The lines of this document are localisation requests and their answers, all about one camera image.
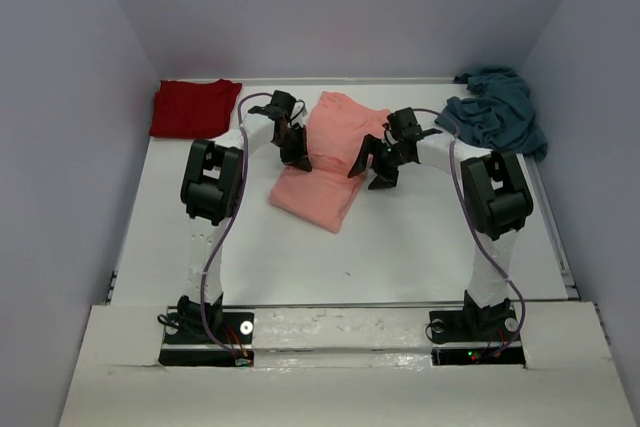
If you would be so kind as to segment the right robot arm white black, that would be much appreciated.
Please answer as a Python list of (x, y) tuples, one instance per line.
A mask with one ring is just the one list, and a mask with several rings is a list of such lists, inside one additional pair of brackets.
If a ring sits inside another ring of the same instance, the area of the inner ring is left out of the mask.
[(534, 201), (516, 153), (491, 151), (472, 156), (457, 149), (459, 135), (438, 142), (439, 129), (423, 128), (419, 109), (388, 115), (383, 133), (364, 136), (348, 175), (375, 174), (372, 190), (396, 186), (401, 166), (437, 168), (450, 175), (462, 214), (475, 244), (471, 280), (459, 310), (430, 314), (425, 329), (435, 345), (517, 341), (526, 308), (515, 308), (524, 296), (509, 275), (513, 246), (534, 210)]

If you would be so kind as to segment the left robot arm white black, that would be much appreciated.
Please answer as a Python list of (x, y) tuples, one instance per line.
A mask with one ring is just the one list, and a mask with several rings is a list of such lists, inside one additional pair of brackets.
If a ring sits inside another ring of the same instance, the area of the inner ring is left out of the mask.
[(177, 302), (177, 326), (201, 342), (222, 344), (217, 338), (224, 319), (222, 249), (240, 211), (251, 155), (271, 143), (283, 165), (312, 170), (300, 122), (304, 102), (280, 90), (264, 96), (264, 106), (248, 111), (238, 106), (237, 128), (213, 140), (197, 139), (189, 150), (180, 188), (190, 221), (189, 271)]

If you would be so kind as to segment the pink t shirt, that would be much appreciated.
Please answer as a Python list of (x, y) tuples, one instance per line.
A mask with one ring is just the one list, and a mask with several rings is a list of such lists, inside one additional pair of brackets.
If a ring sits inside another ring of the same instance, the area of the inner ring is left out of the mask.
[(323, 92), (306, 125), (312, 170), (282, 170), (269, 203), (331, 233), (340, 231), (365, 176), (348, 176), (364, 137), (380, 138), (391, 113), (373, 110), (349, 96)]

